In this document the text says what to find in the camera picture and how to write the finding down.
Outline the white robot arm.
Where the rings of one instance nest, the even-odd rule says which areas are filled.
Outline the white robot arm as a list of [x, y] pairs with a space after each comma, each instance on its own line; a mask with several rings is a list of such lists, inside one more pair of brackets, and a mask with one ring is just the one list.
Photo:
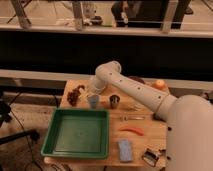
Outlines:
[[89, 89], [112, 84], [167, 123], [165, 171], [213, 171], [213, 105], [196, 95], [179, 98], [121, 75], [121, 65], [99, 65]]

